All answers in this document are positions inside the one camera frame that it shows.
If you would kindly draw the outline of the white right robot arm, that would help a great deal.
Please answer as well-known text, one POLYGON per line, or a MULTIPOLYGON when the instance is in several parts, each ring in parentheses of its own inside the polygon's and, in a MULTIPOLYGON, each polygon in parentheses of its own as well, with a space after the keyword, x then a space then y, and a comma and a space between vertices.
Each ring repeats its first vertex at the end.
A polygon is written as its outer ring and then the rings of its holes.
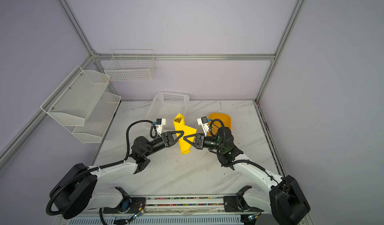
POLYGON ((235 208, 240 212, 259 209, 273 215, 280 225, 297 225, 310 212, 311 207, 297 180, 282 177, 252 161, 234 143, 228 127, 221 127, 215 136, 203 133, 184 138, 196 149, 210 149, 216 153, 222 167, 246 176, 256 187, 246 185, 236 194, 235 208))

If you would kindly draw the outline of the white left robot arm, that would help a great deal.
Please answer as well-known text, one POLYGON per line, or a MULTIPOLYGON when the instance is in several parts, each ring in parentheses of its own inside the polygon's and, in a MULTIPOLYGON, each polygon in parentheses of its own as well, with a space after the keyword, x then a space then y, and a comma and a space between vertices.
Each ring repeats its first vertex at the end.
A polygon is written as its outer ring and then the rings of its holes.
POLYGON ((112 181, 140 173, 150 163, 149 155, 175 145, 183 135, 183 131, 168 131, 152 141, 140 136, 135 139, 131 154, 121 161, 92 167, 82 163, 73 166, 51 191, 46 214, 62 215, 68 220, 86 210, 109 208, 126 213, 138 208, 128 192, 112 181))

